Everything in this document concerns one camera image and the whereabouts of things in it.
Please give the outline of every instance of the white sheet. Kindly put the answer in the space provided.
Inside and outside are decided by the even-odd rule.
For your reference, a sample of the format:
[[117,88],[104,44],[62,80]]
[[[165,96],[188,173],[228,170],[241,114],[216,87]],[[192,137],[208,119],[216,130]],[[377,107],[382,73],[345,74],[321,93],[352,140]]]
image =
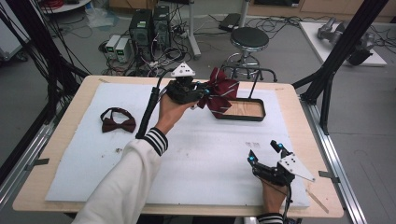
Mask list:
[[[312,48],[315,50],[315,53],[318,55],[322,62],[326,61],[327,57],[329,57],[330,52],[332,51],[333,44],[329,42],[327,39],[318,39],[317,33],[318,28],[322,27],[326,22],[307,22],[307,21],[300,21],[300,26],[308,38],[309,43],[311,44]],[[332,30],[334,31],[335,28],[338,26],[339,23],[335,23],[332,26]],[[371,49],[372,56],[368,57],[361,66],[385,66],[387,63],[379,56],[375,50]]]
[[[101,84],[66,149],[46,200],[85,202],[100,180],[118,162],[123,148],[134,139],[147,106],[151,86]],[[249,90],[239,90],[247,97]],[[262,186],[251,173],[247,157],[251,149],[260,162],[275,166],[280,156],[270,147],[276,140],[292,151],[285,122],[274,91],[255,90],[253,98],[264,101],[264,121],[215,119],[207,108],[187,110],[167,135],[163,155],[148,203],[262,204]],[[134,133],[116,130],[102,133],[99,116],[107,108],[128,110],[136,119]],[[149,126],[157,121],[158,106]],[[292,183],[292,206],[309,206],[300,177]]]

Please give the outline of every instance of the sleeve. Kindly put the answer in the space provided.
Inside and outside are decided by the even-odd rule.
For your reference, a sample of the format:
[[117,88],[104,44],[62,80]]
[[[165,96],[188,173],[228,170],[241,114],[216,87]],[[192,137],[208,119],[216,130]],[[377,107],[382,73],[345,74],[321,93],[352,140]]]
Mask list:
[[283,217],[279,213],[267,213],[257,217],[259,224],[283,224]]
[[167,145],[165,135],[156,128],[150,129],[144,139],[129,142],[120,162],[99,183],[73,224],[135,224]]

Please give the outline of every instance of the hand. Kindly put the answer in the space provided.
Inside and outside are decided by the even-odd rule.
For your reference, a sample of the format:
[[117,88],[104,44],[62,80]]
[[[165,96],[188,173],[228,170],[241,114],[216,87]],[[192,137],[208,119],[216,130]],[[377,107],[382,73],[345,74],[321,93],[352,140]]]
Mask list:
[[163,134],[167,134],[183,116],[184,111],[196,105],[197,102],[192,102],[185,105],[179,105],[172,101],[172,99],[164,94],[160,101],[160,115],[158,117],[158,122],[155,125]]
[[280,206],[286,198],[287,187],[273,185],[266,180],[262,180],[262,200],[264,214],[279,213]]

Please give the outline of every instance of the maroon bow tie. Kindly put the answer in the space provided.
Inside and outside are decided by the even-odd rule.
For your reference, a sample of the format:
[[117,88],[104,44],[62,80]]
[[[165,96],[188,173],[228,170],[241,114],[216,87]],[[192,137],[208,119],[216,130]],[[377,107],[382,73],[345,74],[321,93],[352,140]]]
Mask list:
[[[107,112],[110,110],[111,110],[110,119],[104,118],[105,114],[107,114]],[[121,114],[125,115],[126,117],[128,117],[128,119],[125,120],[123,123],[116,123],[116,121],[114,121],[114,119],[113,119],[113,112],[121,113]],[[103,133],[108,133],[108,132],[111,132],[118,128],[122,128],[123,130],[125,130],[127,132],[133,133],[134,128],[136,127],[136,122],[134,121],[134,117],[132,117],[132,115],[128,111],[126,111],[122,108],[118,108],[118,107],[111,107],[111,108],[107,109],[100,116],[100,119],[103,122],[102,123],[102,132]]]
[[207,82],[210,94],[198,102],[198,106],[204,108],[205,105],[210,109],[216,119],[219,119],[230,107],[228,100],[236,98],[239,82],[227,78],[224,72],[215,67]]

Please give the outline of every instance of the white bracket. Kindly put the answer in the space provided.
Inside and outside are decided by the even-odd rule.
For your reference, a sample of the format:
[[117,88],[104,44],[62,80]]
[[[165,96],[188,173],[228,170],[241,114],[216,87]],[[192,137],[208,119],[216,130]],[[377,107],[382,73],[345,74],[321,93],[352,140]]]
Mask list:
[[280,160],[279,164],[292,174],[315,182],[314,176],[311,174],[311,172],[308,171],[308,169],[306,169],[306,167],[303,165],[300,159],[298,159],[297,156],[294,155],[294,153],[291,153],[289,156]]
[[172,77],[193,77],[195,72],[186,64],[181,63],[171,74]]

